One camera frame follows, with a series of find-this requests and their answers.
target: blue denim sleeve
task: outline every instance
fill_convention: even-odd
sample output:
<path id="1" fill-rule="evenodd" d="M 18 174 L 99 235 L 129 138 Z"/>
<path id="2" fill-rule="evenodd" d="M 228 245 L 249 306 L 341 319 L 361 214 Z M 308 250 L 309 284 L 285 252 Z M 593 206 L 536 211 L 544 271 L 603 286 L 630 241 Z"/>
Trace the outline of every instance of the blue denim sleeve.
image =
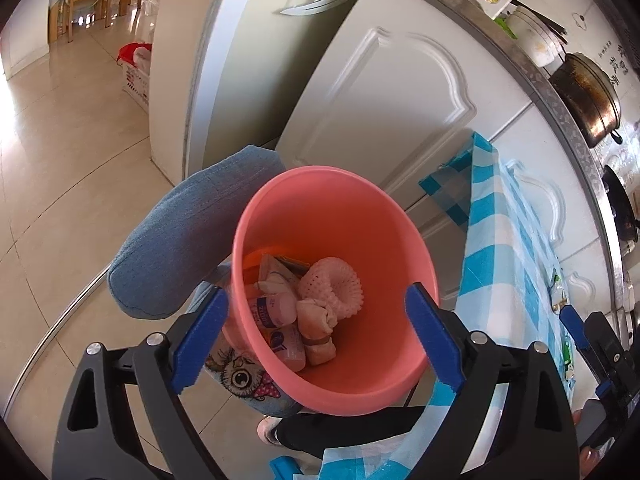
<path id="1" fill-rule="evenodd" d="M 247 146 L 172 189 L 127 237 L 108 272 L 132 317 L 162 319 L 231 253 L 251 197 L 285 171 L 278 154 Z"/>

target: metal screw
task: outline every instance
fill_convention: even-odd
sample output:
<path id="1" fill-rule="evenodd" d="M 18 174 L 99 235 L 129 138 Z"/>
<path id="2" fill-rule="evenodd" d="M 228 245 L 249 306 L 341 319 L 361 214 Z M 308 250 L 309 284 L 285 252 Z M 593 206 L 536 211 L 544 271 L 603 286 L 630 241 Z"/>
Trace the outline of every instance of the metal screw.
<path id="1" fill-rule="evenodd" d="M 477 345 L 483 345 L 487 341 L 489 341 L 489 338 L 484 332 L 480 332 L 479 330 L 477 330 L 476 332 L 471 333 L 471 341 L 473 341 Z"/>
<path id="2" fill-rule="evenodd" d="M 89 355 L 96 355 L 100 350 L 102 350 L 102 345 L 100 343 L 91 343 L 87 348 L 86 352 Z"/>
<path id="3" fill-rule="evenodd" d="M 158 346 L 162 341 L 164 341 L 164 334 L 159 332 L 153 332 L 146 337 L 146 344 L 149 346 Z"/>
<path id="4" fill-rule="evenodd" d="M 534 341 L 533 349 L 539 354 L 546 354 L 549 351 L 549 348 L 542 341 Z"/>

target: shoe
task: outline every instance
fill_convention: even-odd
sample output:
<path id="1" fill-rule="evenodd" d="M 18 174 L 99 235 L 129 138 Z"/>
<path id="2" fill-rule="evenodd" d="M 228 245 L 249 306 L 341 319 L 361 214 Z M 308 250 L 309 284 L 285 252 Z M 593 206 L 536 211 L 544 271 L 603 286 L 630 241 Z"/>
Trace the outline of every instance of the shoe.
<path id="1" fill-rule="evenodd" d="M 281 420 L 277 416 L 265 416 L 258 424 L 258 438 L 269 446 L 282 446 L 275 436 L 276 426 Z"/>

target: black pants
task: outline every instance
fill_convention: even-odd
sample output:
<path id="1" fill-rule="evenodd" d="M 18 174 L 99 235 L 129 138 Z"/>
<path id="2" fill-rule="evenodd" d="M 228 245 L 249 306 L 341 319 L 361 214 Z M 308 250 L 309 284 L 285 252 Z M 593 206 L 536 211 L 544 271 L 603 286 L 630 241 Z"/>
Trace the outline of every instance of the black pants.
<path id="1" fill-rule="evenodd" d="M 424 406 L 385 408 L 362 416 L 299 413 L 283 418 L 275 436 L 285 447 L 322 458 L 331 447 L 359 446 L 411 431 Z"/>

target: blue and white checkered fabric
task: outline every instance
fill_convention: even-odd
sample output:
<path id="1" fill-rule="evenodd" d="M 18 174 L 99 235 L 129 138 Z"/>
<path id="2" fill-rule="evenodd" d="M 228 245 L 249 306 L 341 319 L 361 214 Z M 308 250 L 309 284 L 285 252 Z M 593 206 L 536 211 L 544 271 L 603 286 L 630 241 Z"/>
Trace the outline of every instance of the blue and white checkered fabric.
<path id="1" fill-rule="evenodd" d="M 474 133 L 461 153 L 420 186 L 466 230 L 465 257 L 456 313 L 467 329 L 482 330 L 498 344 L 526 348 L 545 342 L 564 378 L 566 331 L 551 309 L 549 286 L 561 274 L 540 219 L 498 151 Z M 567 396 L 572 382 L 564 382 Z M 492 406 L 465 470 L 484 463 L 500 420 L 507 388 L 496 388 Z M 319 480 L 399 480 L 420 459 L 453 402 L 438 381 L 424 413 L 405 435 L 328 449 Z"/>

